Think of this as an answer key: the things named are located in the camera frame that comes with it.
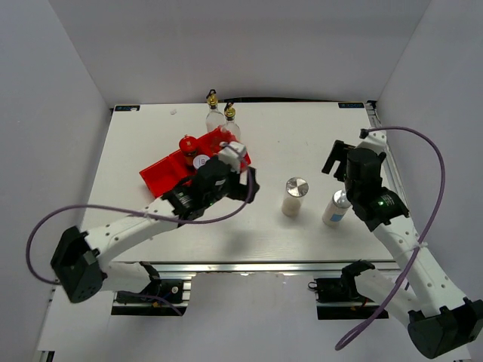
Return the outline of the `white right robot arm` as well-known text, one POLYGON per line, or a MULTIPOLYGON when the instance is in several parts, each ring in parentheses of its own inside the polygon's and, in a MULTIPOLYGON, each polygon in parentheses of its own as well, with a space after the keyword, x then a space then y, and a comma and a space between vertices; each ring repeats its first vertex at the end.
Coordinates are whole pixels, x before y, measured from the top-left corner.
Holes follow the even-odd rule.
POLYGON ((364 260, 342 270, 341 293, 379 304, 408 331, 416 349, 429 359, 471 343, 482 331, 482 301, 470 300, 443 271, 418 234, 400 197, 382 185, 383 147, 334 142, 322 173, 334 172, 345 185, 355 215, 389 251, 401 269, 391 282, 364 260))

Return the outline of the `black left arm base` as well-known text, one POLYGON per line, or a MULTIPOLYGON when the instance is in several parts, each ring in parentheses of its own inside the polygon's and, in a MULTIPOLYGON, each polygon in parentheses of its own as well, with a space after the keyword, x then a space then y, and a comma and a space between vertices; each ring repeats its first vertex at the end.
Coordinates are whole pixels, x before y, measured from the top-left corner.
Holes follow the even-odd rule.
POLYGON ((167 300, 173 306, 181 308, 187 306, 190 291, 191 280, 185 278, 164 279, 158 286, 147 287, 142 292, 139 292, 140 296, 133 296, 131 292, 115 294, 113 305, 122 308, 168 308, 169 305, 156 299, 156 297, 160 297, 167 300))

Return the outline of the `clear liquid glass bottle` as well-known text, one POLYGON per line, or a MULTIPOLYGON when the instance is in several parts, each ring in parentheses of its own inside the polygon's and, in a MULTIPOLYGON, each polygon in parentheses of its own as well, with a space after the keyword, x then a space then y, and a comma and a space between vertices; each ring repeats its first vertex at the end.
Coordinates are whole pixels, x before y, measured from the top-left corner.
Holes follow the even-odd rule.
POLYGON ((224 115, 218 109, 218 98, 215 89, 210 89, 206 96, 208 114, 205 119, 207 133, 210 134, 210 149, 213 153, 220 150, 220 143, 229 139, 229 133, 225 128, 224 115))

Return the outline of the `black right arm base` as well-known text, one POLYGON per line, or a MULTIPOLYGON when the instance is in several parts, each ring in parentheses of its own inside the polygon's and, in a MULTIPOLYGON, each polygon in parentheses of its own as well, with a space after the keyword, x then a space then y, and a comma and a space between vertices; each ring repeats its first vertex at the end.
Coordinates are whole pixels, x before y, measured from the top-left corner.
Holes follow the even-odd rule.
POLYGON ((307 287, 316 294, 316 300, 321 304, 352 302, 356 305, 367 305, 374 302, 357 293, 352 295, 339 278, 316 278, 307 287))

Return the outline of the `silver lid white powder jar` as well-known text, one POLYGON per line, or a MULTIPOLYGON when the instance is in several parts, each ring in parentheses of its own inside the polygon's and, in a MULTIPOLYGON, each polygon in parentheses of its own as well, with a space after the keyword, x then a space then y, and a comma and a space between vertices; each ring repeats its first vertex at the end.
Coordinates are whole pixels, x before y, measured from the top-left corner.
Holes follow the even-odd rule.
POLYGON ((284 200, 281 205, 282 213, 288 217, 296 217, 308 192, 309 184, 304 178, 291 177, 285 183, 284 200))

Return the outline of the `red lid dark sauce jar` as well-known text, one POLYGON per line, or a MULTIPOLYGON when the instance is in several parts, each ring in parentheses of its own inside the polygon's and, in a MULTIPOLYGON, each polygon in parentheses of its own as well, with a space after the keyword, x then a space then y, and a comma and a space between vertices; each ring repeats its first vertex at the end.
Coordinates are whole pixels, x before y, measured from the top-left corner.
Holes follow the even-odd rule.
POLYGON ((188 167, 193 166, 194 158, 198 155, 198 140, 195 137, 185 135, 179 141, 179 148, 188 167))

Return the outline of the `white lid brown spice jar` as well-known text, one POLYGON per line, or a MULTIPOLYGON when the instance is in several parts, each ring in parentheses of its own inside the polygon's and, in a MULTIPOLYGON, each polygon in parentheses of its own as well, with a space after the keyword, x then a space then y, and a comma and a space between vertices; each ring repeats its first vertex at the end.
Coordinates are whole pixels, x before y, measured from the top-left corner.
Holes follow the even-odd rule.
POLYGON ((196 155, 192 159, 192 165, 190 166, 190 169, 192 170, 193 173, 197 173, 199 168, 203 167, 209 160, 210 160, 210 157, 208 155, 204 155, 204 154, 196 155))

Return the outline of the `dark liquid glass bottle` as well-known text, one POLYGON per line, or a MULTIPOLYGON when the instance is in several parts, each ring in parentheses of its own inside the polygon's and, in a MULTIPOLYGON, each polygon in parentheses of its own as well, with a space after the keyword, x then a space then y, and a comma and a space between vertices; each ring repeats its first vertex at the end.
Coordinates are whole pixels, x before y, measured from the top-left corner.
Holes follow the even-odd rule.
POLYGON ((236 142, 241 141, 241 130, 235 122, 235 108, 233 102, 228 102, 224 108, 226 122, 223 131, 229 133, 236 142))

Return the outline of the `silver lid blue label jar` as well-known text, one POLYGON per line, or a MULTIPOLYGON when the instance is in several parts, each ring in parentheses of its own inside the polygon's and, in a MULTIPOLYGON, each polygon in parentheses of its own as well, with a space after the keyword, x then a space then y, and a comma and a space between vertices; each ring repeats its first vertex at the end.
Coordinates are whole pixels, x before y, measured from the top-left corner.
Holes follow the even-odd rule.
POLYGON ((330 227, 338 226, 351 206, 346 191, 343 189, 336 191, 325 208, 322 222, 330 227))

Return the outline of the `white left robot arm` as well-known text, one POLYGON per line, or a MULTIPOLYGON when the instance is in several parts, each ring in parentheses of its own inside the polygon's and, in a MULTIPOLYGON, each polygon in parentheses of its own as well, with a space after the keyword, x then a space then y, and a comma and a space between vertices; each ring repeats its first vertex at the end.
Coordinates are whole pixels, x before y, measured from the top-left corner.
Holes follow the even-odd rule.
POLYGON ((246 172, 247 182, 241 183, 240 171, 214 156, 143 210, 126 210, 124 218, 87 231, 65 230, 51 267, 69 301, 84 302, 100 291, 153 300, 161 283, 158 272, 148 262, 116 262, 116 257, 161 233, 212 223, 203 215, 223 198, 250 204, 260 187, 255 168, 247 166, 246 172))

